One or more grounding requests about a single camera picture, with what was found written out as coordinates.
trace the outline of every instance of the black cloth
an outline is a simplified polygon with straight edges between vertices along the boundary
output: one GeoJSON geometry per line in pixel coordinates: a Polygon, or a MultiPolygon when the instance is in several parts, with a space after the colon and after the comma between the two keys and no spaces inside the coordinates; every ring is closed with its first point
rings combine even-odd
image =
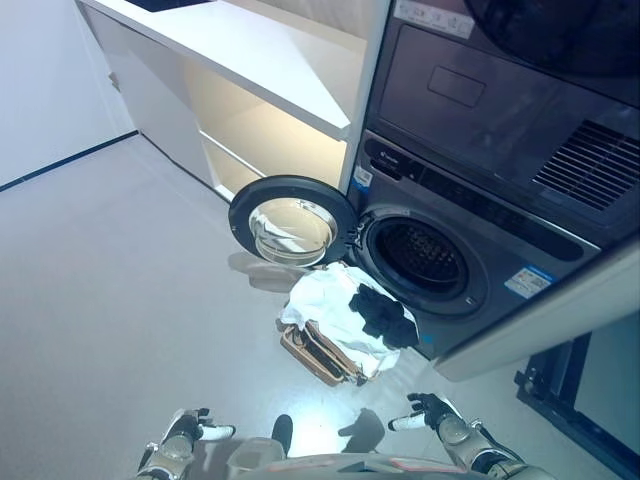
{"type": "Polygon", "coordinates": [[[364,318],[366,324],[362,331],[374,338],[382,335],[385,345],[404,348],[418,344],[416,326],[405,318],[400,302],[361,284],[349,302],[349,308],[364,318]]]}

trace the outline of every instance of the baseboard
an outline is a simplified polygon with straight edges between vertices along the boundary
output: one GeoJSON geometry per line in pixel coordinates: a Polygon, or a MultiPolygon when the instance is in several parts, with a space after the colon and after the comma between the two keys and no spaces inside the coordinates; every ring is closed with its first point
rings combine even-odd
{"type": "Polygon", "coordinates": [[[86,150],[83,150],[82,152],[76,153],[75,155],[71,155],[70,157],[64,158],[58,162],[52,163],[51,165],[47,165],[46,167],[42,167],[38,170],[36,170],[35,172],[31,172],[28,173],[27,175],[17,178],[9,183],[5,183],[4,185],[0,185],[0,192],[2,192],[3,190],[6,190],[8,188],[11,187],[15,187],[16,185],[19,185],[23,182],[26,182],[27,180],[31,180],[32,178],[38,177],[40,175],[42,175],[43,173],[47,173],[50,172],[51,170],[55,170],[56,168],[62,167],[63,165],[66,165],[68,163],[73,162],[74,160],[78,160],[79,158],[84,157],[85,155],[89,155],[90,153],[94,153],[97,152],[98,150],[102,150],[103,148],[106,148],[110,145],[113,145],[114,143],[118,143],[122,140],[126,140],[127,138],[131,138],[135,135],[138,135],[138,131],[134,130],[132,132],[129,133],[125,133],[124,135],[120,135],[119,137],[116,138],[112,138],[111,140],[107,140],[104,143],[101,143],[99,145],[96,145],[95,147],[91,147],[91,148],[87,148],[86,150]]]}

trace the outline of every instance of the energy label sticker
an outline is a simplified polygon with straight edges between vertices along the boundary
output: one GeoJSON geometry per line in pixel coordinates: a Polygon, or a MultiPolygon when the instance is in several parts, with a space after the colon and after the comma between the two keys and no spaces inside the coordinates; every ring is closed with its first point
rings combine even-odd
{"type": "Polygon", "coordinates": [[[504,286],[528,299],[547,288],[554,280],[551,275],[529,265],[504,282],[504,286]]]}

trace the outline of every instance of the open washer door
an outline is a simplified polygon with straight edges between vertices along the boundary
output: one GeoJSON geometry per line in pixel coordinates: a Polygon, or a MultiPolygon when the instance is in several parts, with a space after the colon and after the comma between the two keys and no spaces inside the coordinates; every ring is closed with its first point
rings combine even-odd
{"type": "Polygon", "coordinates": [[[342,258],[357,215],[335,188],[307,177],[262,178],[240,190],[229,225],[249,252],[280,265],[308,267],[342,258]]]}

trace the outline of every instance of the black metal frame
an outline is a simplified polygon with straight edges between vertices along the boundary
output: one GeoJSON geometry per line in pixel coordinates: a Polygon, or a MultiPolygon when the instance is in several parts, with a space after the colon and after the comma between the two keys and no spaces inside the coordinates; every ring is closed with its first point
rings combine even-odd
{"type": "Polygon", "coordinates": [[[591,334],[534,355],[517,372],[517,397],[623,479],[640,477],[640,456],[574,408],[591,334]]]}

